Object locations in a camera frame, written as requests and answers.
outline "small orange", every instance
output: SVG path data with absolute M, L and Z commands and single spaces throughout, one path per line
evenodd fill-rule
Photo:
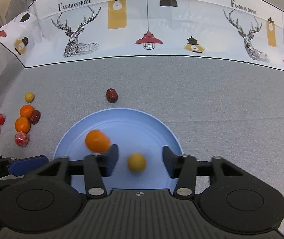
M 30 122 L 26 117 L 20 117 L 15 121 L 15 130 L 17 132 L 22 131 L 28 133 L 30 131 Z
M 85 138 L 85 144 L 92 152 L 105 153 L 111 146 L 111 140 L 100 130 L 91 130 Z
M 29 119 L 33 111 L 34 111 L 34 108 L 30 104 L 24 105 L 20 109 L 20 116 L 26 117 L 27 119 Z

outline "yellow fruit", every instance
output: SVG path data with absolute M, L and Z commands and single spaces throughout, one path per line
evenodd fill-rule
M 85 144 L 92 152 L 106 153 L 111 146 L 111 140 L 102 131 L 91 130 L 85 137 Z
M 27 92 L 24 96 L 24 99 L 27 103 L 31 103 L 34 100 L 35 96 L 32 92 Z
M 134 153 L 128 158 L 128 167 L 132 172 L 142 172 L 146 167 L 146 159 L 142 154 Z

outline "yellow lamp illustration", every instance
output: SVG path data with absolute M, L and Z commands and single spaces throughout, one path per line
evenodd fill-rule
M 126 0 L 109 0 L 109 29 L 126 27 Z
M 188 51 L 192 51 L 195 53 L 203 53 L 204 48 L 197 43 L 197 40 L 193 38 L 192 34 L 188 40 L 188 43 L 185 44 L 184 48 Z
M 267 40 L 269 46 L 277 47 L 276 44 L 276 34 L 275 34 L 275 23 L 271 17 L 266 21 L 266 32 L 267 32 Z

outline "blue plate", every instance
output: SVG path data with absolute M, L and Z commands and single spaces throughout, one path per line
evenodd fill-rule
M 176 180 L 169 177 L 162 161 L 162 148 L 169 146 L 177 154 L 183 154 L 181 145 L 172 131 L 160 120 L 142 111 L 113 108 L 94 112 L 78 121 L 60 140 L 54 158 L 68 156 L 71 161 L 82 160 L 92 152 L 85 145 L 90 130 L 99 129 L 112 144 L 119 146 L 119 160 L 111 177 L 103 177 L 105 187 L 111 189 L 163 189 L 171 191 Z M 132 153 L 141 153 L 146 158 L 146 169 L 132 173 L 127 159 Z M 73 176 L 71 185 L 85 193 L 83 176 Z

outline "printed wall backdrop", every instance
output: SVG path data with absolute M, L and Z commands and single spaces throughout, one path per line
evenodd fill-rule
M 284 12 L 263 0 L 35 0 L 0 43 L 26 68 L 186 55 L 284 70 Z

